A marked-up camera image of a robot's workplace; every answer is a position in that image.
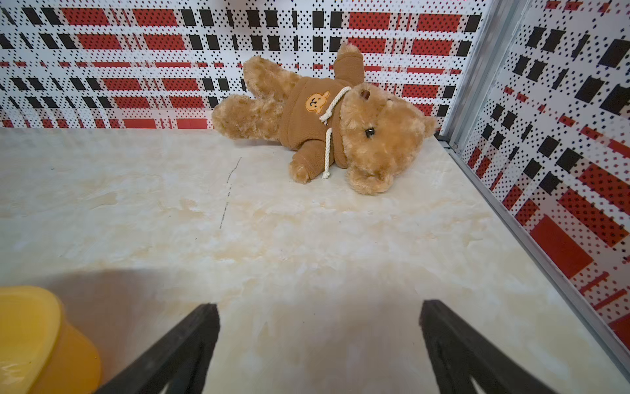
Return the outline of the yellow storage tray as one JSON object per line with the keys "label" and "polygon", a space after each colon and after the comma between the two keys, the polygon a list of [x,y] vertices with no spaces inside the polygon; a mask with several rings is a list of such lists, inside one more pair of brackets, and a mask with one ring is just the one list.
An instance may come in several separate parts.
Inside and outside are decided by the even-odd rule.
{"label": "yellow storage tray", "polygon": [[1,392],[93,393],[101,381],[95,345],[41,287],[1,289]]}

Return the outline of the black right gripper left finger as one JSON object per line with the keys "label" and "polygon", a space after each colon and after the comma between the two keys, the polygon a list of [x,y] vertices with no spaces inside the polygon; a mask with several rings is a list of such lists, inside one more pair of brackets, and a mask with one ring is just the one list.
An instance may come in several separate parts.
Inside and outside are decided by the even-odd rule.
{"label": "black right gripper left finger", "polygon": [[97,392],[203,392],[220,329],[218,307],[197,306]]}

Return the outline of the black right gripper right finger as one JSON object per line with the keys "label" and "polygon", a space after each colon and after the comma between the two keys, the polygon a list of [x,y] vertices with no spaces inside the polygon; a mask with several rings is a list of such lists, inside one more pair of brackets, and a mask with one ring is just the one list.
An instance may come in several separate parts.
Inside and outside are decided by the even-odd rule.
{"label": "black right gripper right finger", "polygon": [[441,393],[552,393],[440,300],[425,300],[419,326]]}

